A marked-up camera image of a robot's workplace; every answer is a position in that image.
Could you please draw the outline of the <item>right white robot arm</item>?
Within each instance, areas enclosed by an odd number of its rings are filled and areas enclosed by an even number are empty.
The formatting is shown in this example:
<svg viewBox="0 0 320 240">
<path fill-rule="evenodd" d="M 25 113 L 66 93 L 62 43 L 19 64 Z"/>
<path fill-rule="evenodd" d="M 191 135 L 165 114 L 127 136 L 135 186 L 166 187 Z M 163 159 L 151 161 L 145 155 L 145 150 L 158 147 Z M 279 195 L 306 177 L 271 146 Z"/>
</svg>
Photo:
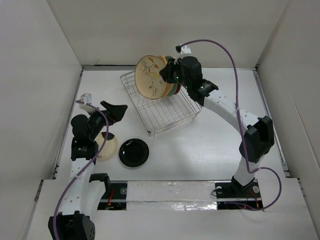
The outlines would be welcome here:
<svg viewBox="0 0 320 240">
<path fill-rule="evenodd" d="M 258 117 L 229 100 L 217 85 L 203 77 L 196 57 L 167 56 L 165 59 L 167 64 L 159 72 L 163 80 L 180 84 L 193 101 L 220 116 L 240 134 L 241 160 L 230 188 L 235 196 L 242 197 L 253 184 L 261 160 L 275 143 L 273 121 L 268 116 Z"/>
</svg>

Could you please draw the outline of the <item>black round plate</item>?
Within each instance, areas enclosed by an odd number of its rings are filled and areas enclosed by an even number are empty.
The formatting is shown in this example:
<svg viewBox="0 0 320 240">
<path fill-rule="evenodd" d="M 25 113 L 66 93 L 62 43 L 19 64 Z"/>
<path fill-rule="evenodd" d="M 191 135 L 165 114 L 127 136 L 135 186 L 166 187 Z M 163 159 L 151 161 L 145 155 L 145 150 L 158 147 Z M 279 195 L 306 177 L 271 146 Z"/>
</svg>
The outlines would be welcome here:
<svg viewBox="0 0 320 240">
<path fill-rule="evenodd" d="M 119 148 L 118 156 L 120 161 L 129 168 L 142 166 L 150 154 L 146 142 L 139 138 L 132 138 L 125 141 Z"/>
</svg>

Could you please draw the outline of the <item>light green flower plate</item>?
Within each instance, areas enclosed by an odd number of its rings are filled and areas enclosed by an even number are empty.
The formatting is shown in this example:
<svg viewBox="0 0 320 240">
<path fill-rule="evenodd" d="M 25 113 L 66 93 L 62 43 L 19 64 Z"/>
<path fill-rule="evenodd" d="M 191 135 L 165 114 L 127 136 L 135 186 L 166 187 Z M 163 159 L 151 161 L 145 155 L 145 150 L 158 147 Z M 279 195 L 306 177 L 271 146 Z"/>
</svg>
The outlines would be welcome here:
<svg viewBox="0 0 320 240">
<path fill-rule="evenodd" d="M 167 56 L 165 57 L 165 59 L 166 59 L 167 62 L 168 62 L 170 59 L 173 59 L 173 57 L 167 55 Z M 177 88 L 178 88 L 178 83 L 174 83 L 174 84 L 172 85 L 172 89 L 171 89 L 170 92 L 167 94 L 167 97 L 171 97 L 172 95 L 174 95 L 174 94 L 176 93 L 176 91 L 177 91 Z"/>
</svg>

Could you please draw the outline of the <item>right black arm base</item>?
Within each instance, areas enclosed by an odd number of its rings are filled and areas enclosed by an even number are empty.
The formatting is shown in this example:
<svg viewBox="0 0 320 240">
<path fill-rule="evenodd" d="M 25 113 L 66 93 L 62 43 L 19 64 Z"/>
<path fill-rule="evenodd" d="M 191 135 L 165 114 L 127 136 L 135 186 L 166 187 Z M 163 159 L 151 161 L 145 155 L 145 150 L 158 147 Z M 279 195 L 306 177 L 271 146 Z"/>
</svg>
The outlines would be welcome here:
<svg viewBox="0 0 320 240">
<path fill-rule="evenodd" d="M 231 180 L 215 182 L 211 195 L 216 197 L 218 210 L 260 210 L 264 207 L 256 179 L 245 188 Z"/>
</svg>

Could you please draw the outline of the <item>beige bird pattern plate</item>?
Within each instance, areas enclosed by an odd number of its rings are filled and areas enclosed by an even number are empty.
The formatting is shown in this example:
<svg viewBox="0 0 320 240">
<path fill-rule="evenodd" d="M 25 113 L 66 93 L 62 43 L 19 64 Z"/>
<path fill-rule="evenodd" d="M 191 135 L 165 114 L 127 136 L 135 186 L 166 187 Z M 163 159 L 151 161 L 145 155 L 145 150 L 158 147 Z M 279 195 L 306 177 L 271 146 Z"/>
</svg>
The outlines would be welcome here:
<svg viewBox="0 0 320 240">
<path fill-rule="evenodd" d="M 151 100 L 160 99 L 167 88 L 167 83 L 160 75 L 167 61 L 160 56 L 143 56 L 135 67 L 134 77 L 138 92 Z"/>
</svg>

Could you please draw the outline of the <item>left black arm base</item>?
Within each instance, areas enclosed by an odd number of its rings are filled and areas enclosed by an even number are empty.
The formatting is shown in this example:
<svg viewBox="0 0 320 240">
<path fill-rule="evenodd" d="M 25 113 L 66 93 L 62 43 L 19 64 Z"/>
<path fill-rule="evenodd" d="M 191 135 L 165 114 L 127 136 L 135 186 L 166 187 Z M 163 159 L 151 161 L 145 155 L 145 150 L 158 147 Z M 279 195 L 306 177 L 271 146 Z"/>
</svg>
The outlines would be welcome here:
<svg viewBox="0 0 320 240">
<path fill-rule="evenodd" d="M 111 181 L 110 188 L 101 197 L 98 210 L 122 211 L 127 209 L 127 181 Z"/>
</svg>

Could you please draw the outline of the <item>square woven bamboo tray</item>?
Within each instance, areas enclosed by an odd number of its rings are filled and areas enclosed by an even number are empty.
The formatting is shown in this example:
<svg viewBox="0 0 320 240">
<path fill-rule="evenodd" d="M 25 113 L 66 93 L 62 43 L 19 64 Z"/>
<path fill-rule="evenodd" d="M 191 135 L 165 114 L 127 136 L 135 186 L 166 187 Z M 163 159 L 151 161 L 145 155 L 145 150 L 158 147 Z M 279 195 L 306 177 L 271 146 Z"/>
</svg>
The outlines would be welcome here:
<svg viewBox="0 0 320 240">
<path fill-rule="evenodd" d="M 170 56 L 170 55 L 167 55 L 167 56 L 159 55 L 158 57 L 159 57 L 164 63 L 166 63 L 166 64 L 168 63 L 168 61 L 169 61 L 170 59 L 173 58 L 173 57 Z M 165 89 L 165 91 L 164 91 L 164 93 L 163 93 L 163 95 L 162 95 L 161 97 L 162 97 L 162 98 L 165 98 L 165 97 L 169 94 L 169 92 L 172 90 L 173 86 L 174 86 L 173 83 L 168 83 L 168 84 L 166 85 L 166 89 Z"/>
</svg>

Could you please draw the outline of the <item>plain beige plate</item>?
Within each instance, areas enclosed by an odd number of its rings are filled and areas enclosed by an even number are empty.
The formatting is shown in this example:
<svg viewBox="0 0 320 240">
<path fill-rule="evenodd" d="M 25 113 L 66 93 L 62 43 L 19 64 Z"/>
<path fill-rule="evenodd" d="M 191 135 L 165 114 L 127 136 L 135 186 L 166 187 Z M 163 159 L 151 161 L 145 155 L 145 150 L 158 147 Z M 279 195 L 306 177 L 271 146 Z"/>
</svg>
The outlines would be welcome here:
<svg viewBox="0 0 320 240">
<path fill-rule="evenodd" d="M 101 132 L 99 135 L 95 138 L 95 141 L 98 143 L 98 149 L 101 148 L 104 140 L 106 137 L 106 132 Z M 107 135 L 107 140 L 102 148 L 101 152 L 99 153 L 97 159 L 100 161 L 106 161 L 112 158 L 115 153 L 117 152 L 117 147 L 118 147 L 118 140 L 115 137 L 113 133 L 108 133 Z"/>
</svg>

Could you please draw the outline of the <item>red and teal plate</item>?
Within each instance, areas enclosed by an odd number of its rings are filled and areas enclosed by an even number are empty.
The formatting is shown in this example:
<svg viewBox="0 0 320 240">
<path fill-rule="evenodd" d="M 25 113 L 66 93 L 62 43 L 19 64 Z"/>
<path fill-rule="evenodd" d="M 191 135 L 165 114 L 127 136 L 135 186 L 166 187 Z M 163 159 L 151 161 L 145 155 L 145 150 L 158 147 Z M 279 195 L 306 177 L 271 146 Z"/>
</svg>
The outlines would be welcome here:
<svg viewBox="0 0 320 240">
<path fill-rule="evenodd" d="M 181 86 L 178 84 L 177 90 L 174 95 L 176 95 L 180 91 Z"/>
</svg>

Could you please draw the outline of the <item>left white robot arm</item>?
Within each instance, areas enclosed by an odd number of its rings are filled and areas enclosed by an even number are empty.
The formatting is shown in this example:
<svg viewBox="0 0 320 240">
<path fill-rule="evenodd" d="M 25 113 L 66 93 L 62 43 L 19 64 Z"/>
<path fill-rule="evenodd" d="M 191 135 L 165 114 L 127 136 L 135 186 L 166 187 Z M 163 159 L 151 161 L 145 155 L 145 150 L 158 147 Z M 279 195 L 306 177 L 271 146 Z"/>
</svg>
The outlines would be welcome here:
<svg viewBox="0 0 320 240">
<path fill-rule="evenodd" d="M 120 122 L 127 105 L 112 105 L 101 101 L 103 110 L 84 101 L 77 101 L 87 115 L 78 114 L 71 119 L 71 171 L 70 182 L 56 204 L 48 228 L 54 240 L 93 240 L 96 226 L 92 220 L 101 198 L 111 194 L 111 181 L 107 173 L 94 173 L 96 160 L 107 140 L 102 144 L 96 137 L 102 128 Z"/>
</svg>

